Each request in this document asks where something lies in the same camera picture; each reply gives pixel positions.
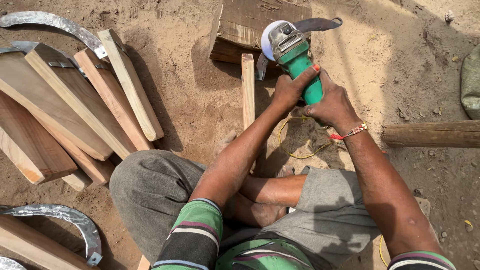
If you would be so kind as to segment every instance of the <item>yellow wire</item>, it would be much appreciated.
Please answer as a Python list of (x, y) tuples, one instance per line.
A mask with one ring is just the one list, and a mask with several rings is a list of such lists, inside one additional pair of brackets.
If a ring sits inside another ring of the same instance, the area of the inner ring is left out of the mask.
[(380, 245), (378, 246), (378, 251), (380, 252), (380, 258), (382, 258), (382, 262), (384, 262), (385, 266), (388, 267), (388, 264), (385, 262), (384, 256), (382, 255), (382, 240), (383, 240), (383, 238), (384, 238), (384, 235), (382, 234), (380, 236)]
[(292, 156), (292, 157), (294, 157), (294, 158), (296, 158), (296, 159), (300, 159), (300, 160), (301, 160), (301, 159), (307, 159), (307, 158), (309, 158), (309, 157), (313, 157), (316, 153), (318, 153), (318, 151), (322, 150), (323, 148), (325, 148), (325, 147), (327, 147), (327, 146), (329, 146), (329, 145), (331, 145), (331, 144), (343, 145), (342, 143), (331, 141), (331, 142), (328, 142), (328, 143), (320, 146), (320, 147), (319, 147), (317, 150), (315, 150), (315, 152), (313, 152), (312, 154), (310, 154), (310, 155), (308, 155), (308, 156), (304, 156), (304, 157), (299, 157), (299, 156), (296, 156), (296, 155), (288, 152), (288, 150), (286, 150), (285, 147), (284, 147), (283, 144), (282, 144), (282, 139), (280, 138), (280, 135), (282, 134), (282, 130), (283, 130), (283, 128), (285, 127), (285, 125), (286, 125), (290, 120), (292, 120), (292, 119), (304, 119), (304, 120), (307, 119), (307, 120), (309, 120), (309, 119), (313, 119), (313, 118), (312, 118), (312, 117), (305, 117), (305, 116), (302, 116), (302, 117), (292, 117), (292, 118), (286, 120), (285, 123), (283, 123), (283, 125), (280, 127), (280, 131), (278, 131), (278, 141), (280, 142), (280, 146), (283, 148), (283, 150), (285, 150), (285, 152), (286, 152), (287, 154), (289, 154), (290, 156)]

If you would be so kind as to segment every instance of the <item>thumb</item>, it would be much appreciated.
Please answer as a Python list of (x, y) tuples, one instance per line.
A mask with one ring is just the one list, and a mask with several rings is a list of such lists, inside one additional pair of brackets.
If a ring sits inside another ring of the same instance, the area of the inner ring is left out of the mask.
[(292, 81), (293, 86), (298, 89), (304, 89), (315, 76), (320, 73), (320, 65), (315, 64), (304, 70), (295, 80)]

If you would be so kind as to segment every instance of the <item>gray pants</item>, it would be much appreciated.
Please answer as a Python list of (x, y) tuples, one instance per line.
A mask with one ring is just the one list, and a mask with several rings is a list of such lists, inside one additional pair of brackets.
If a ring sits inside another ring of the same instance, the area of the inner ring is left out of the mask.
[[(145, 257), (154, 263), (205, 166), (162, 150), (139, 151), (116, 167), (110, 191)], [(306, 166), (296, 211), (263, 229), (229, 233), (220, 253), (247, 239), (281, 238), (296, 244), (315, 269), (337, 268), (380, 234), (361, 198), (355, 172)]]

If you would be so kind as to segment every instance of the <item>red tassel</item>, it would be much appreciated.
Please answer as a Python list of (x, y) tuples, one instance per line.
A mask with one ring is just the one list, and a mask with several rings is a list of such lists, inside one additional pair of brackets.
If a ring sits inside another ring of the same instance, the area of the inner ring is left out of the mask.
[(327, 139), (343, 140), (345, 137), (342, 137), (342, 136), (337, 135), (337, 134), (332, 134), (332, 135), (330, 135), (330, 137), (328, 137)]

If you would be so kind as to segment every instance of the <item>bracelet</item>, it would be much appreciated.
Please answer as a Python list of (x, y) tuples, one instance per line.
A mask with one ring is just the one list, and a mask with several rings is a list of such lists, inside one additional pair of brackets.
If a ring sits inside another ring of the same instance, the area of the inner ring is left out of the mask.
[(330, 137), (328, 137), (327, 139), (343, 140), (343, 139), (345, 139), (345, 138), (348, 137), (348, 136), (355, 135), (355, 134), (357, 134), (358, 132), (360, 132), (360, 131), (362, 131), (362, 130), (367, 130), (367, 129), (368, 129), (367, 124), (366, 124), (365, 122), (363, 122), (363, 124), (361, 124), (360, 126), (357, 126), (357, 127), (352, 128), (352, 130), (350, 130), (350, 132), (348, 132), (347, 135), (345, 135), (345, 136), (340, 136), (340, 135), (337, 135), (337, 134), (332, 134), (332, 135), (330, 135)]

